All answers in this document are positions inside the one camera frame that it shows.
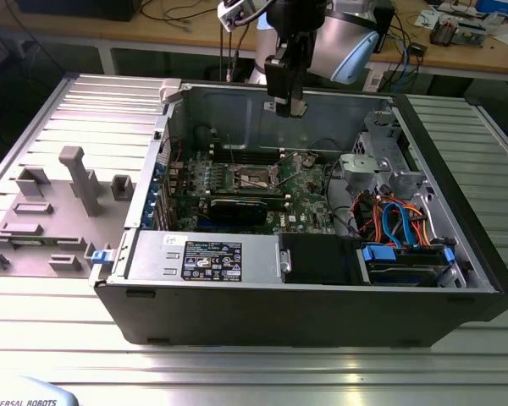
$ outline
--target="sticker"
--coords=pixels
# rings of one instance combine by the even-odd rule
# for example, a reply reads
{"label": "sticker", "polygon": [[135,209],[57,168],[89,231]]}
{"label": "sticker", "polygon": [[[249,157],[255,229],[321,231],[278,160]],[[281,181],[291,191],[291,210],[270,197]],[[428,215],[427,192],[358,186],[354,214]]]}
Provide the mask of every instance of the sticker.
{"label": "sticker", "polygon": [[164,245],[184,245],[188,236],[183,234],[166,234],[163,236]]}
{"label": "sticker", "polygon": [[185,261],[183,262],[181,276],[184,280],[241,281],[243,268],[241,243],[185,240],[183,244],[185,245]]}

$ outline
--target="wooden desk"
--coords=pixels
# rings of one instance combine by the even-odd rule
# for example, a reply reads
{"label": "wooden desk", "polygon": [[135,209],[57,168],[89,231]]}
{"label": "wooden desk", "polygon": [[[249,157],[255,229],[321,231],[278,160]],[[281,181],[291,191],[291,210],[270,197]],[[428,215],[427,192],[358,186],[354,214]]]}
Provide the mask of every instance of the wooden desk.
{"label": "wooden desk", "polygon": [[[188,0],[165,0],[166,8],[191,4]],[[9,0],[18,13],[16,3]],[[216,7],[217,0],[206,0],[194,8],[177,10],[173,15],[181,16],[197,13]],[[508,80],[508,45],[488,38],[482,48],[479,47],[436,47],[429,43],[429,30],[413,25],[415,15],[427,8],[423,0],[395,0],[405,31],[412,40],[428,47],[422,73],[464,76],[480,79]],[[160,1],[155,0],[146,12],[162,16]],[[59,17],[39,14],[18,14],[25,26],[42,41],[55,41],[93,46],[100,52],[102,66],[106,74],[116,74],[111,50],[113,48],[141,49],[160,52],[197,53],[218,55],[219,25],[215,13],[207,13],[191,19],[191,32],[172,27],[162,21],[155,21],[137,14],[130,22]],[[252,26],[243,41],[240,55],[254,58],[256,49],[256,30]],[[0,30],[4,36],[15,40],[27,38],[20,30],[9,11],[0,4]],[[232,47],[236,46],[242,29],[234,31]],[[228,37],[224,33],[224,48]],[[372,70],[370,79],[393,69],[400,61],[400,54],[393,41],[387,40],[384,50],[374,54],[368,67]]]}

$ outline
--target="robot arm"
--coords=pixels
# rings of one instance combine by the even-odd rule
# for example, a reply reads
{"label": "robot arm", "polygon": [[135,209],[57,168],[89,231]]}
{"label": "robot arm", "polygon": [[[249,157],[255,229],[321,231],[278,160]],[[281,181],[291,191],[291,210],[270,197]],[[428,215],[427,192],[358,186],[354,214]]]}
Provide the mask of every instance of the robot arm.
{"label": "robot arm", "polygon": [[276,113],[300,117],[306,111],[302,79],[307,71],[352,83],[365,67],[378,41],[372,3],[269,0],[255,12],[251,0],[224,0],[218,17],[227,31],[258,16],[263,28],[274,29],[258,36],[257,68],[265,73]]}

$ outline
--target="side panel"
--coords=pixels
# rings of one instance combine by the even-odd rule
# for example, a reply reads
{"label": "side panel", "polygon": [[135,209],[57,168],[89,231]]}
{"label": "side panel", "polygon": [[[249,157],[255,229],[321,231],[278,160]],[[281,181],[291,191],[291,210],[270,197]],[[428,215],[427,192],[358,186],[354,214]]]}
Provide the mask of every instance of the side panel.
{"label": "side panel", "polygon": [[106,284],[96,292],[128,341],[170,345],[427,347],[497,300]]}
{"label": "side panel", "polygon": [[492,320],[508,309],[508,268],[500,258],[499,252],[493,246],[409,100],[406,96],[397,96],[395,104],[406,127],[408,127],[409,131],[406,135],[411,139],[414,148],[422,155],[425,167],[430,172],[429,175],[433,177],[436,188],[444,196],[480,266],[488,275],[489,281],[500,292],[498,295],[500,299],[496,305],[486,311],[480,319],[476,319]]}

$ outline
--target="workbench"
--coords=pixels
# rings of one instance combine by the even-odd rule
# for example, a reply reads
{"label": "workbench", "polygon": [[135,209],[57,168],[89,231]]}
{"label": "workbench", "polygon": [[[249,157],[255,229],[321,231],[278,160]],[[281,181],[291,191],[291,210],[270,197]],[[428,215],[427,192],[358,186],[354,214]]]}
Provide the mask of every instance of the workbench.
{"label": "workbench", "polygon": [[[62,80],[0,165],[0,221],[23,167],[67,178],[58,153],[72,142],[94,151],[86,168],[98,179],[128,170],[136,182],[161,81]],[[409,100],[508,266],[508,138],[464,99]],[[124,340],[85,279],[3,276],[0,373],[56,383],[83,406],[508,404],[508,311],[427,349],[141,346]]]}
{"label": "workbench", "polygon": [[[13,41],[29,39],[12,18],[0,0],[0,32],[4,38]],[[97,48],[105,74],[116,74],[113,49],[137,49],[156,52],[178,52],[202,55],[219,55],[220,40],[218,19],[215,13],[207,13],[191,19],[192,32],[172,27],[162,21],[148,19],[137,14],[130,22],[106,21],[76,17],[62,17],[39,14],[21,14],[16,3],[9,0],[19,19],[41,42],[57,42]],[[166,1],[166,8],[188,5],[187,0]],[[176,14],[194,14],[215,8],[216,0],[206,0],[195,6],[180,10]],[[413,41],[428,46],[420,72],[447,76],[461,76],[475,79],[508,80],[508,45],[488,38],[483,47],[436,47],[429,43],[429,30],[413,25],[417,14],[427,9],[423,0],[396,0],[398,15],[405,31]],[[158,1],[149,4],[146,12],[162,16]],[[396,19],[393,25],[398,26]],[[237,45],[243,29],[234,31],[232,47]],[[224,35],[224,48],[227,49],[227,36]],[[256,50],[256,30],[250,29],[242,43],[240,56],[254,58]],[[401,60],[395,44],[387,40],[380,54],[374,54],[367,67],[371,73],[364,90],[376,91],[381,74],[394,69]]]}

